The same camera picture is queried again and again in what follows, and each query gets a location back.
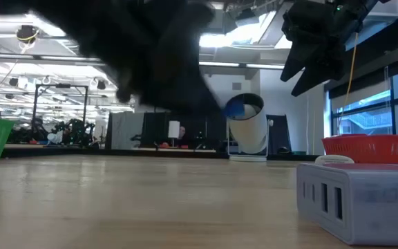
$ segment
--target robotic arm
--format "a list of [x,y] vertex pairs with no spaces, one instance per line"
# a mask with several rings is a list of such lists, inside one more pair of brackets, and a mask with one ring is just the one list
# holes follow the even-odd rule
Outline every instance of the robotic arm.
[[377,2],[300,0],[284,14],[282,31],[293,44],[281,80],[286,82],[305,68],[292,95],[298,96],[326,80],[343,77],[345,43],[352,33],[360,32],[363,20]]

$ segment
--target red basket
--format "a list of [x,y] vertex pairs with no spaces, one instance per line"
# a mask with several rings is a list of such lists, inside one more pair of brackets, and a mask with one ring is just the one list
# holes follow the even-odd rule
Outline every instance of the red basket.
[[322,142],[327,155],[347,156],[356,163],[398,164],[398,135],[338,136]]

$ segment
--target window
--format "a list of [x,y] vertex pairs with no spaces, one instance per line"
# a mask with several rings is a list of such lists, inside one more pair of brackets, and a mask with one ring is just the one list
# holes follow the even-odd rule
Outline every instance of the window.
[[[354,102],[352,104],[349,104],[345,107],[345,111],[350,111],[350,110],[354,110],[357,108],[361,108],[361,107],[368,107],[370,105],[373,104],[378,104],[378,103],[382,103],[382,102],[387,102],[391,99],[391,92],[390,90],[378,93],[376,95],[373,95],[369,98],[366,98],[364,100],[360,100],[358,102]],[[341,113],[343,108],[339,108],[337,109],[337,113]]]
[[343,134],[385,135],[392,133],[391,108],[364,111],[342,117],[341,128]]
[[332,135],[398,134],[398,75],[389,82],[394,91],[382,91],[347,105],[342,118],[342,108],[333,110]]

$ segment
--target wooden table surface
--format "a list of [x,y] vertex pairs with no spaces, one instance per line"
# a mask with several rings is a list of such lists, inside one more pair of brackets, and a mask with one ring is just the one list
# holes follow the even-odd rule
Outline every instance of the wooden table surface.
[[295,163],[0,161],[0,248],[349,248],[296,209]]

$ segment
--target yellow cable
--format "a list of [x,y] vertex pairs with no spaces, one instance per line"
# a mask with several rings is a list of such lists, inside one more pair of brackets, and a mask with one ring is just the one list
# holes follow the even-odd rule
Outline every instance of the yellow cable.
[[354,51],[352,52],[352,62],[351,62],[351,71],[350,71],[350,82],[348,83],[348,90],[346,90],[345,102],[343,103],[342,114],[339,118],[339,125],[337,125],[337,135],[340,135],[340,126],[342,124],[343,112],[345,111],[346,103],[348,102],[348,96],[351,90],[351,82],[352,82],[352,74],[354,72],[354,62],[356,60],[356,50],[357,50],[357,41],[359,40],[359,34],[356,33],[356,41],[354,42]]
[[38,33],[39,33],[39,30],[36,30],[36,33],[34,35],[32,35],[31,37],[27,37],[27,38],[19,38],[19,37],[17,37],[17,38],[18,38],[19,41],[28,41],[30,39],[35,38],[38,35]]

